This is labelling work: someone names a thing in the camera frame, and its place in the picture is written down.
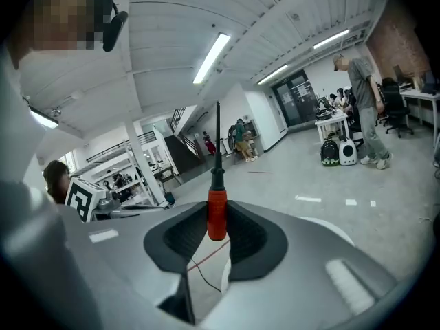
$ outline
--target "white table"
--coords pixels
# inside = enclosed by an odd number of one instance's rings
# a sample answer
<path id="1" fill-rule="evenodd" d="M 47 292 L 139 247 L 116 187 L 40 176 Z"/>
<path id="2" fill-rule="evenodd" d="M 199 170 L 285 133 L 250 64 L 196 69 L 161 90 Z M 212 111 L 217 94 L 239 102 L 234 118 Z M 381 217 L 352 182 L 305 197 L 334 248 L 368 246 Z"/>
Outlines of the white table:
<path id="1" fill-rule="evenodd" d="M 434 118 L 434 141 L 433 146 L 435 148 L 435 144 L 437 142 L 437 101 L 440 100 L 440 94 L 436 94 L 435 96 L 427 93 L 422 93 L 421 91 L 417 91 L 415 89 L 411 89 L 410 91 L 403 91 L 400 93 L 402 98 L 404 99 L 405 107 L 407 107 L 406 104 L 406 98 L 414 98 L 417 99 L 417 104 L 419 105 L 419 121 L 420 124 L 423 124 L 423 117 L 421 115 L 421 100 L 429 100 L 432 102 L 432 112 L 433 112 L 433 118 Z M 408 116 L 406 116 L 406 125 L 409 127 L 409 121 Z"/>
<path id="2" fill-rule="evenodd" d="M 349 124 L 347 123 L 347 115 L 341 109 L 338 109 L 336 113 L 333 114 L 328 120 L 318 120 L 315 122 L 315 125 L 318 127 L 321 144 L 324 144 L 324 135 L 322 134 L 323 126 L 325 126 L 326 124 L 334 124 L 336 122 L 343 122 L 345 133 L 349 135 Z"/>

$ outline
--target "man in gray shirt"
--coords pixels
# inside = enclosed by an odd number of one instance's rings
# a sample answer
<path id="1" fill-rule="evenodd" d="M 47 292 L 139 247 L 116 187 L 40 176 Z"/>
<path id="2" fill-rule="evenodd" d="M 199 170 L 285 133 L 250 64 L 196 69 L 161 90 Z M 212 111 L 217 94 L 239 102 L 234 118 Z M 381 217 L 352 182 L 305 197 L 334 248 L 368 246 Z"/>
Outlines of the man in gray shirt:
<path id="1" fill-rule="evenodd" d="M 353 95 L 356 98 L 356 106 L 359 110 L 362 136 L 364 137 L 367 156 L 360 160 L 363 165 L 376 164 L 383 170 L 390 166 L 393 158 L 376 134 L 375 121 L 377 112 L 384 112 L 384 103 L 380 97 L 376 82 L 371 76 L 372 70 L 367 58 L 348 59 L 338 54 L 333 57 L 335 71 L 349 73 Z"/>

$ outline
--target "ceiling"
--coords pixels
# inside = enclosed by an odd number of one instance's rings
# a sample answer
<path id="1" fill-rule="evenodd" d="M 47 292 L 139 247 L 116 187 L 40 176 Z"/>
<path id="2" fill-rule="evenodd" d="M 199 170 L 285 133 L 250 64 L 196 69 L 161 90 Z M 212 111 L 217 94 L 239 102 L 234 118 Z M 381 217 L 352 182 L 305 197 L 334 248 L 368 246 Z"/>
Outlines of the ceiling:
<path id="1" fill-rule="evenodd" d="M 115 0 L 129 12 L 115 49 L 33 53 L 23 62 L 23 93 L 64 128 L 85 137 L 109 121 L 189 105 L 209 107 L 238 80 L 258 82 L 361 43 L 386 0 Z M 318 50 L 313 45 L 350 28 Z M 202 85 L 193 79 L 218 33 L 232 38 Z M 74 92 L 82 94 L 73 99 Z"/>

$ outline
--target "staircase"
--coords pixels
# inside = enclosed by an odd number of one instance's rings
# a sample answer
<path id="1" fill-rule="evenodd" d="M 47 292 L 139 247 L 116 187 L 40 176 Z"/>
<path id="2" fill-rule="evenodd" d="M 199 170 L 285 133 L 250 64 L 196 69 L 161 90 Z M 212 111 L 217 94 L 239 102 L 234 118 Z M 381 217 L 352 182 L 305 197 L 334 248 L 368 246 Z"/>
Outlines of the staircase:
<path id="1" fill-rule="evenodd" d="M 184 144 L 174 135 L 166 137 L 165 143 L 180 174 L 186 173 L 201 164 L 199 157 L 188 148 L 188 146 L 191 147 L 189 143 Z"/>

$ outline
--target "gray pants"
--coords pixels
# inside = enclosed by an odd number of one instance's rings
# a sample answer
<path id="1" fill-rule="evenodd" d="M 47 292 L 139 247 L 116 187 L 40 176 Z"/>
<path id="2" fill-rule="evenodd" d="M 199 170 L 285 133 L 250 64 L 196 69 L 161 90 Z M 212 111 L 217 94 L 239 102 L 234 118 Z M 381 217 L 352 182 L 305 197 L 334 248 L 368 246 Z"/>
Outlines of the gray pants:
<path id="1" fill-rule="evenodd" d="M 376 133 L 374 123 L 377 117 L 377 111 L 374 107 L 367 107 L 359 111 L 360 126 L 362 130 L 362 136 L 364 137 L 366 154 L 375 159 L 386 159 L 388 157 L 388 150 L 380 140 Z"/>

